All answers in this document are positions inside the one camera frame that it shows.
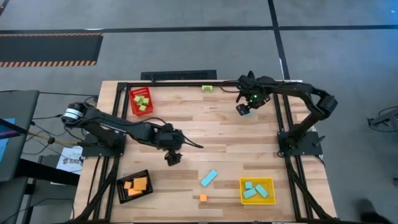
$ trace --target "floor mat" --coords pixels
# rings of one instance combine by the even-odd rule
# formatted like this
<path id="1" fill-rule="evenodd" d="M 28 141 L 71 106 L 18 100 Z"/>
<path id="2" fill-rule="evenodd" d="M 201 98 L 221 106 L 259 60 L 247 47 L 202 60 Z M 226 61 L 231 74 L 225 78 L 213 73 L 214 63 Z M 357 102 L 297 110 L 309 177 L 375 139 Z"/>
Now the floor mat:
<path id="1" fill-rule="evenodd" d="M 0 67 L 92 66 L 103 34 L 0 34 Z"/>
<path id="2" fill-rule="evenodd" d="M 216 70 L 141 72 L 141 80 L 216 80 Z"/>

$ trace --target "black table leg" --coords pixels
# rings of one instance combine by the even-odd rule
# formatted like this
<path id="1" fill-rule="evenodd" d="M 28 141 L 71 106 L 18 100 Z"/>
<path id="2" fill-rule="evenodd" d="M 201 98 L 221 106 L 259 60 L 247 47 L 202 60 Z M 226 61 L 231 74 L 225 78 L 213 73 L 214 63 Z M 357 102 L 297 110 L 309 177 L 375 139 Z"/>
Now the black table leg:
<path id="1" fill-rule="evenodd" d="M 15 176 L 31 177 L 74 186 L 77 186 L 80 177 L 78 174 L 58 170 L 26 159 L 19 159 Z"/>

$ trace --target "concrete floor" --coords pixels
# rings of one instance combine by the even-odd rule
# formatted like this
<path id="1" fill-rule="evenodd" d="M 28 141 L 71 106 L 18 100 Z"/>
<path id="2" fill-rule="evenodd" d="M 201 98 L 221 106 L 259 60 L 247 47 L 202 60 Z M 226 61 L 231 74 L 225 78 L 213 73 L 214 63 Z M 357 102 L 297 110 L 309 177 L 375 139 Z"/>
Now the concrete floor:
<path id="1" fill-rule="evenodd" d="M 398 24 L 393 0 L 274 2 L 280 26 Z M 0 30 L 271 25 L 265 0 L 10 0 L 0 17 Z M 398 177 L 398 140 L 396 134 L 370 130 L 366 122 L 379 110 L 397 105 L 398 31 L 281 35 L 290 77 L 324 88 L 339 101 L 332 116 L 317 125 L 326 135 L 322 146 L 338 216 L 357 220 L 354 203 L 367 197 L 379 213 L 398 223 L 398 189 L 392 185 L 392 178 Z M 217 69 L 220 79 L 235 79 L 248 70 L 282 78 L 273 31 L 106 34 L 96 66 L 0 68 L 0 90 L 98 94 L 103 80 L 138 80 L 147 71 L 205 69 Z M 84 97 L 41 95 L 35 116 L 63 113 L 76 100 Z M 59 120 L 38 123 L 62 132 Z M 37 152 L 41 147 L 32 141 L 24 150 Z M 69 214 L 67 203 L 43 206 L 35 208 L 32 223 L 62 222 Z"/>

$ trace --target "black basket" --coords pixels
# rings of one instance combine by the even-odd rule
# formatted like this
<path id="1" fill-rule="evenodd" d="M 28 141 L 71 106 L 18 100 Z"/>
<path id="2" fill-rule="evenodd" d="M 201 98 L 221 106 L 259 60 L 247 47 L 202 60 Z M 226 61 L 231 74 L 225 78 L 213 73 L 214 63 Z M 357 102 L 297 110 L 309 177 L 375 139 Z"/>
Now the black basket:
<path id="1" fill-rule="evenodd" d="M 147 179 L 148 179 L 147 189 L 143 190 L 142 194 L 140 194 L 140 195 L 129 196 L 128 190 L 124 189 L 124 183 L 126 181 L 132 182 L 133 179 L 140 178 L 140 177 L 147 177 Z M 152 188 L 152 184 L 150 182 L 148 170 L 143 170 L 138 173 L 131 174 L 127 177 L 123 177 L 116 182 L 116 185 L 118 186 L 118 195 L 119 195 L 120 204 L 143 197 L 145 195 L 149 195 L 150 193 L 152 193 L 154 191 L 154 189 Z"/>

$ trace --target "robotic arm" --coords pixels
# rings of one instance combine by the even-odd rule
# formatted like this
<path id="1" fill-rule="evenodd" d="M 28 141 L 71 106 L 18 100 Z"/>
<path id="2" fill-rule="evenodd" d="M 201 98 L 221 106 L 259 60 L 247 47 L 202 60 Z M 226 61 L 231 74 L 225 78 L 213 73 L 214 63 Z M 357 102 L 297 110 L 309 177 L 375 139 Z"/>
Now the robotic arm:
<path id="1" fill-rule="evenodd" d="M 305 132 L 311 128 L 317 121 L 328 118 L 337 106 L 334 96 L 331 96 L 324 90 L 313 87 L 307 83 L 297 82 L 278 82 L 271 77 L 263 76 L 255 78 L 252 71 L 247 76 L 242 75 L 238 79 L 239 95 L 236 102 L 243 96 L 247 105 L 240 104 L 236 107 L 241 116 L 250 113 L 250 109 L 258 109 L 266 104 L 271 93 L 279 93 L 288 96 L 301 98 L 310 114 L 300 123 L 294 124 L 287 136 L 287 146 L 297 148 Z M 320 97 L 318 103 L 314 104 L 311 95 Z"/>
<path id="2" fill-rule="evenodd" d="M 165 160 L 169 166 L 179 163 L 182 156 L 179 149 L 186 143 L 182 131 L 174 129 L 170 123 L 163 120 L 161 121 L 165 124 L 161 126 L 147 122 L 149 119 L 126 121 L 101 112 L 88 103 L 71 103 L 62 116 L 66 128 L 82 128 L 90 133 L 79 143 L 83 147 L 82 156 L 121 156 L 124 152 L 124 135 L 127 134 L 141 144 L 167 151 Z"/>

